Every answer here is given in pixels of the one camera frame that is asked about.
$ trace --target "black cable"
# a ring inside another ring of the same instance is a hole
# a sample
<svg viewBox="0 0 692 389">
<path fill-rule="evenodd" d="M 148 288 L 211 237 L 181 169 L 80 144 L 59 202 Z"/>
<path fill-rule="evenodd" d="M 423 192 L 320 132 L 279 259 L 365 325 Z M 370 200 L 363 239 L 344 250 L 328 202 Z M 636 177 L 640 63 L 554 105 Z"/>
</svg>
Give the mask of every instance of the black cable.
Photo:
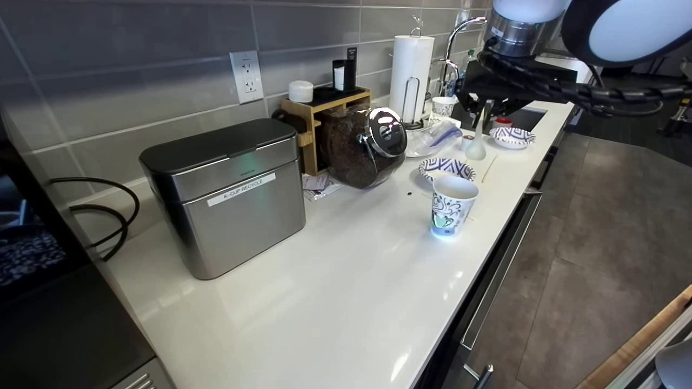
<svg viewBox="0 0 692 389">
<path fill-rule="evenodd" d="M 109 242 L 109 239 L 112 239 L 112 237 L 119 235 L 119 242 L 114 244 L 114 248 L 112 248 L 110 253 L 106 253 L 106 256 L 105 256 L 105 262 L 106 262 L 106 259 L 110 259 L 110 256 L 125 244 L 131 224 L 135 222 L 135 217 L 137 217 L 139 211 L 141 211 L 141 200 L 139 200 L 139 196 L 137 196 L 127 186 L 123 186 L 123 184 L 119 184 L 119 182 L 101 179 L 101 177 L 54 177 L 54 179 L 47 179 L 47 184 L 82 184 L 82 182 L 114 186 L 114 187 L 127 192 L 131 199 L 132 199 L 132 213 L 131 213 L 131 217 L 125 217 L 125 215 L 122 215 L 117 209 L 105 207 L 105 205 L 84 202 L 84 205 L 71 205 L 71 207 L 70 207 L 70 211 L 86 211 L 86 209 L 106 211 L 106 213 L 114 215 L 114 217 L 122 222 L 119 228 L 114 228 L 112 234 L 109 234 L 109 235 L 100 237 L 98 242 L 92 242 L 92 244 L 88 244 L 88 246 L 94 248 L 94 246 L 100 246 L 100 244 L 105 244 L 105 242 Z"/>
<path fill-rule="evenodd" d="M 593 89 L 589 83 L 563 83 L 543 74 L 526 68 L 518 63 L 503 58 L 496 51 L 482 51 L 479 55 L 485 70 L 498 76 L 500 80 L 518 85 L 530 89 L 537 96 L 557 98 L 557 102 L 573 102 L 584 110 L 591 110 L 602 117 L 645 117 L 660 111 L 664 98 L 692 96 L 692 82 L 667 89 L 645 89 L 645 91 L 619 91 L 619 89 Z M 634 104 L 656 104 L 650 110 L 623 110 L 620 105 Z"/>
<path fill-rule="evenodd" d="M 591 63 L 587 63 L 587 66 L 589 66 L 593 80 L 598 80 L 598 85 L 605 85 L 602 74 L 598 70 L 598 66 L 591 64 Z"/>
<path fill-rule="evenodd" d="M 109 250 L 106 254 L 101 254 L 105 262 L 109 262 L 117 250 L 123 248 L 131 228 L 127 228 L 127 219 L 125 219 L 125 215 L 123 215 L 122 211 L 117 211 L 117 209 L 112 209 L 112 207 L 95 205 L 95 202 L 71 205 L 70 211 L 74 211 L 74 213 L 79 213 L 79 211 L 105 211 L 105 213 L 110 213 L 112 217 L 119 219 L 119 224 L 122 224 L 122 227 L 117 228 L 117 231 L 119 231 L 119 239 L 114 242 L 114 246 L 110 246 L 110 250 Z"/>
</svg>

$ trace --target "electrical outlet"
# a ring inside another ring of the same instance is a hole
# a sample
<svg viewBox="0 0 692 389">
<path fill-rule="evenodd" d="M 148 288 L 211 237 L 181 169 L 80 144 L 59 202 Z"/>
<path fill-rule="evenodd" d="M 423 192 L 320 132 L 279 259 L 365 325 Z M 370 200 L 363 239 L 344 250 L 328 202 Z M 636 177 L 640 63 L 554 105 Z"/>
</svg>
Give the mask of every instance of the electrical outlet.
<svg viewBox="0 0 692 389">
<path fill-rule="evenodd" d="M 234 64 L 234 80 L 238 98 L 253 102 L 263 98 L 263 74 L 259 74 L 259 60 L 257 51 L 229 51 L 231 64 Z"/>
</svg>

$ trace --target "mug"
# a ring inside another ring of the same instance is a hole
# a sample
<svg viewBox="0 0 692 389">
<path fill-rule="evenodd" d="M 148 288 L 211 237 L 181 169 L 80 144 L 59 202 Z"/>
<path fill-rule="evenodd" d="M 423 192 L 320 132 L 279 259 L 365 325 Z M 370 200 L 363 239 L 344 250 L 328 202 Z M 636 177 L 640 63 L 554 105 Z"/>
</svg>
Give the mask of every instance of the mug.
<svg viewBox="0 0 692 389">
<path fill-rule="evenodd" d="M 430 234 L 456 237 L 479 196 L 479 186 L 459 174 L 442 174 L 432 182 Z"/>
</svg>

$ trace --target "faucet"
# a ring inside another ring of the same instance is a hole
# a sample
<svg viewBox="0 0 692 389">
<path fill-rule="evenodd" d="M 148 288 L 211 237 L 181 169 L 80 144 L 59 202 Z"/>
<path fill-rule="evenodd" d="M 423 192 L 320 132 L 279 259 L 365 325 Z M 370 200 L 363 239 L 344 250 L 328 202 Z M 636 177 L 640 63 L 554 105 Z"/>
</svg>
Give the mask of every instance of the faucet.
<svg viewBox="0 0 692 389">
<path fill-rule="evenodd" d="M 451 66 L 456 68 L 456 63 L 453 63 L 453 47 L 454 47 L 454 38 L 459 31 L 467 29 L 470 25 L 477 23 L 486 23 L 486 16 L 471 16 L 471 18 L 463 18 L 454 25 L 454 29 L 449 37 L 449 47 L 445 47 L 445 55 L 443 55 L 443 66 L 442 66 L 442 95 L 451 95 Z"/>
</svg>

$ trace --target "black appliance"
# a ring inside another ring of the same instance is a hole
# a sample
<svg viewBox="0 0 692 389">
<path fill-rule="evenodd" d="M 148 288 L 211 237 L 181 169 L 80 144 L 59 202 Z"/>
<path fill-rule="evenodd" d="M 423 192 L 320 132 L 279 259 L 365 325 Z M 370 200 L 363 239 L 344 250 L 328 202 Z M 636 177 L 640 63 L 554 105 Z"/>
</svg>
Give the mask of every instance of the black appliance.
<svg viewBox="0 0 692 389">
<path fill-rule="evenodd" d="M 173 382 L 0 120 L 0 386 Z"/>
</svg>

